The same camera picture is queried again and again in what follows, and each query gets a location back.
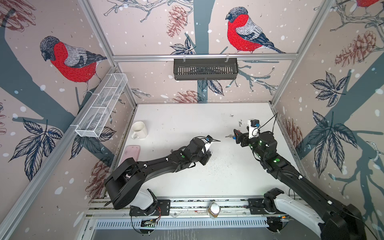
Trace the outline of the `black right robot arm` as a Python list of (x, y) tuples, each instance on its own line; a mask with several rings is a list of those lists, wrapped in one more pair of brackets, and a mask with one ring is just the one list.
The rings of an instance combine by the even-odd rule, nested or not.
[(249, 147), (259, 158), (263, 169), (279, 180), (306, 204), (290, 198), (284, 191), (274, 188), (264, 195), (264, 208), (268, 213), (285, 213), (314, 232), (322, 240), (365, 240), (365, 223), (361, 212), (352, 204), (344, 205), (312, 184), (277, 152), (277, 141), (267, 131), (256, 137), (251, 132), (234, 130), (236, 143)]

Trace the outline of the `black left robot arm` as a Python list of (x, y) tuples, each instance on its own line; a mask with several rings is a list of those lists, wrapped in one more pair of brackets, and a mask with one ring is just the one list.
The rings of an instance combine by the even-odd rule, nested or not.
[(114, 210), (126, 206), (139, 208), (144, 215), (160, 211), (160, 204), (152, 190), (141, 190), (142, 185), (156, 177), (191, 169), (197, 163), (206, 165), (212, 156), (209, 148), (216, 140), (210, 135), (193, 138), (187, 146), (172, 151), (169, 155), (151, 161), (124, 160), (104, 181)]

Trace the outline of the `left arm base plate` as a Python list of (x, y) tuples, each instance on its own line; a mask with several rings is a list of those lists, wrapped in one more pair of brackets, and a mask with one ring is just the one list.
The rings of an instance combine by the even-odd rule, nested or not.
[(129, 215), (130, 217), (168, 216), (170, 214), (170, 208), (170, 200), (157, 200), (146, 210), (131, 206)]

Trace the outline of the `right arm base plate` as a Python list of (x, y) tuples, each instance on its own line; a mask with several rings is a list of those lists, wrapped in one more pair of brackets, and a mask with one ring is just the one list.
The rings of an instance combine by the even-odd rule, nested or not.
[(287, 215), (278, 210), (272, 210), (271, 212), (265, 210), (264, 199), (260, 199), (260, 198), (248, 199), (248, 209), (250, 210), (251, 215), (278, 215), (278, 216)]

